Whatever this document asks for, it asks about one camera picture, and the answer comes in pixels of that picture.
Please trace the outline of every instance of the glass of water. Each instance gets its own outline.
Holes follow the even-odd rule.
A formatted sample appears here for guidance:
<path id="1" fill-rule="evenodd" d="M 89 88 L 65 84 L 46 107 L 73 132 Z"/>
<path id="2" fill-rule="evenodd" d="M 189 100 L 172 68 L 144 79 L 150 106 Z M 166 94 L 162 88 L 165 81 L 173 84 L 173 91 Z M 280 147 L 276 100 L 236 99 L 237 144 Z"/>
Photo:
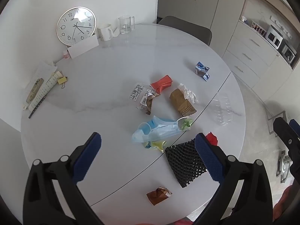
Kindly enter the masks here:
<path id="1" fill-rule="evenodd" d="M 125 34 L 131 32 L 135 28 L 134 17 L 121 16 L 119 17 L 120 33 Z"/>

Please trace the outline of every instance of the blue surgical mask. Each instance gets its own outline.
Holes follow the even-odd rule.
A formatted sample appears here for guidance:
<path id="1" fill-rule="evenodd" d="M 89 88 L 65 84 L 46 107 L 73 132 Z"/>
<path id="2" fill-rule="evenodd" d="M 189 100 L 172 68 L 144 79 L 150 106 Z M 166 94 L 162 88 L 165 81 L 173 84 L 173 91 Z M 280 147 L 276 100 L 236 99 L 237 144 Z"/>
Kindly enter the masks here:
<path id="1" fill-rule="evenodd" d="M 132 141 L 145 143 L 164 140 L 179 133 L 183 133 L 183 131 L 178 127 L 178 121 L 154 116 L 151 121 L 139 125 L 132 135 Z"/>

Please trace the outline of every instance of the clock rim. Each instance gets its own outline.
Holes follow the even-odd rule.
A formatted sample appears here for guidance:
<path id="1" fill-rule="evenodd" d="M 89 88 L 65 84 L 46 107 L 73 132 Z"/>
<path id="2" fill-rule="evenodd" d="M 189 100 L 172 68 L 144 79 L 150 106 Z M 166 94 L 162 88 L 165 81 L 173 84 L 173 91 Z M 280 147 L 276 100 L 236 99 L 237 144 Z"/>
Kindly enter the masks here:
<path id="1" fill-rule="evenodd" d="M 91 35 L 90 35 L 89 37 L 91 37 L 92 34 L 93 34 L 93 33 L 95 32 L 95 30 L 96 30 L 96 24 L 97 24 L 96 16 L 95 16 L 95 14 L 93 13 L 93 11 L 92 11 L 91 9 L 89 9 L 89 8 L 87 8 L 87 7 L 73 7 L 73 8 L 70 8 L 69 10 L 65 11 L 65 12 L 60 16 L 60 18 L 59 18 L 59 20 L 58 20 L 58 22 L 57 22 L 57 25 L 56 25 L 56 35 L 57 35 L 58 39 L 59 39 L 63 44 L 65 44 L 65 45 L 67 45 L 67 46 L 74 46 L 74 45 L 67 44 L 67 43 L 63 42 L 63 41 L 59 38 L 59 35 L 58 35 L 58 24 L 59 24 L 59 21 L 62 19 L 62 17 L 63 17 L 68 11 L 71 11 L 71 10 L 73 10 L 74 8 L 85 8 L 85 9 L 87 9 L 88 11 L 90 11 L 90 12 L 92 13 L 92 15 L 94 16 L 94 18 L 95 18 L 95 27 L 94 27 L 94 30 L 93 30 L 93 32 L 91 33 Z"/>

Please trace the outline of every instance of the wall clock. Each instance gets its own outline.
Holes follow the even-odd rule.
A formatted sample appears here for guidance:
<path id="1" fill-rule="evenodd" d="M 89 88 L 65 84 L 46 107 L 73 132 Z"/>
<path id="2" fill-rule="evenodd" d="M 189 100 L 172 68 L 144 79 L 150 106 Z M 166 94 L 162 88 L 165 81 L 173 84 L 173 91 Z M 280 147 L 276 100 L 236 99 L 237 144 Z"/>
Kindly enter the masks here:
<path id="1" fill-rule="evenodd" d="M 96 28 L 95 14 L 86 7 L 73 7 L 59 19 L 56 32 L 59 40 L 72 46 L 90 37 Z"/>

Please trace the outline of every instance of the gray chair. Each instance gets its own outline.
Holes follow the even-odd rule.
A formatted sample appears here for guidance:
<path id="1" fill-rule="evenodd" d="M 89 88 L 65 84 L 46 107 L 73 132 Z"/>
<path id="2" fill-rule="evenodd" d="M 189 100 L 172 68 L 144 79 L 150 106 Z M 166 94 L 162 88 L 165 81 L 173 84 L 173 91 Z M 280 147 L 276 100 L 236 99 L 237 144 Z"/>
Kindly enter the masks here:
<path id="1" fill-rule="evenodd" d="M 210 31 L 210 29 L 192 24 L 190 22 L 178 19 L 173 16 L 166 16 L 165 18 L 160 20 L 158 24 L 166 25 L 188 33 L 196 37 L 197 39 L 203 41 L 208 46 L 210 45 L 210 41 L 212 40 L 212 32 Z"/>

